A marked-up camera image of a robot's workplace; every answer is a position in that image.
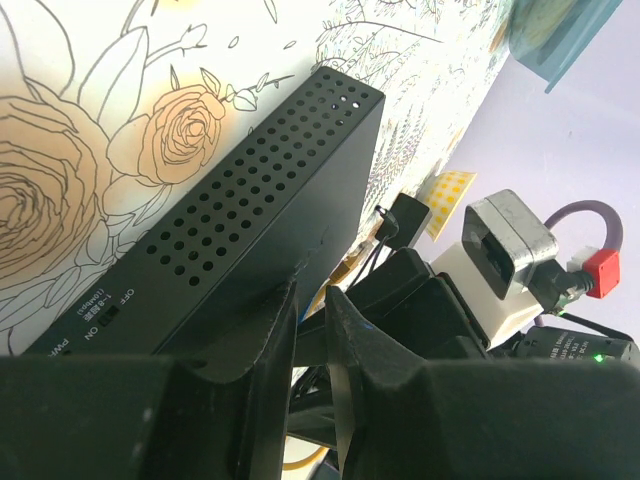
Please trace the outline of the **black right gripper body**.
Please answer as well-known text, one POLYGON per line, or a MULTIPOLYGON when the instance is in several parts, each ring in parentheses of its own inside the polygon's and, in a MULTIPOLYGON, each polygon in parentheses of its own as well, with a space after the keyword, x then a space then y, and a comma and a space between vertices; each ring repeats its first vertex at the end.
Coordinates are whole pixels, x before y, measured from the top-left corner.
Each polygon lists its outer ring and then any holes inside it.
POLYGON ((638 363, 639 347, 630 336, 617 331, 596 335, 550 326, 532 326, 526 333, 517 333, 490 350, 489 355, 493 358, 638 363))

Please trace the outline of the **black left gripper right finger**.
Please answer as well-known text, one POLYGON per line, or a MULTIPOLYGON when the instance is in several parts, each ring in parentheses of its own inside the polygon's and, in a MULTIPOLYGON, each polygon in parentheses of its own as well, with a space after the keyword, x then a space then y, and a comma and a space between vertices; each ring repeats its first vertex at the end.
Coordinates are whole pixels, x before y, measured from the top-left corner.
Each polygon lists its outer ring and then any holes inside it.
POLYGON ((624 362, 435 360, 328 289, 345 479, 635 479, 639 372, 624 362))

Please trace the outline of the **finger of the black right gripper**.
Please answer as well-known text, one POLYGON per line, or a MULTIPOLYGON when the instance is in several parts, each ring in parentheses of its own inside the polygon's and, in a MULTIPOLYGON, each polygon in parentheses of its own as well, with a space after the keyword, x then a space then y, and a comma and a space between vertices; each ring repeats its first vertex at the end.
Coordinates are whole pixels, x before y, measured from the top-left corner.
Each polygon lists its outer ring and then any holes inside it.
POLYGON ((488 337, 450 275, 402 248, 346 291, 378 329, 428 360, 486 359, 488 337))

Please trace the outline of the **black network switch box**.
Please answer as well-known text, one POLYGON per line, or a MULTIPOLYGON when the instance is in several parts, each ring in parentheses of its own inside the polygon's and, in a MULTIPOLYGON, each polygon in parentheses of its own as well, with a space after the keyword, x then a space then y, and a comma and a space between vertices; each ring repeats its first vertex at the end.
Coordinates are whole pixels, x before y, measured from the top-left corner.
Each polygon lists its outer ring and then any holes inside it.
POLYGON ((384 103, 318 69, 30 352, 191 352, 291 280, 307 306, 357 236, 384 103))

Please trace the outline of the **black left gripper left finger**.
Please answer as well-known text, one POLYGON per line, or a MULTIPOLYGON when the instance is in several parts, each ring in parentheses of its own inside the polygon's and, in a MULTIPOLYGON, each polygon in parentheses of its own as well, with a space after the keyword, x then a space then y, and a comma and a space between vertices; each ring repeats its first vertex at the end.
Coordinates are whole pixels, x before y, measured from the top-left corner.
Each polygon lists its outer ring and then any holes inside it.
POLYGON ((277 479, 297 286, 204 355, 42 354, 1 361, 5 479, 277 479))

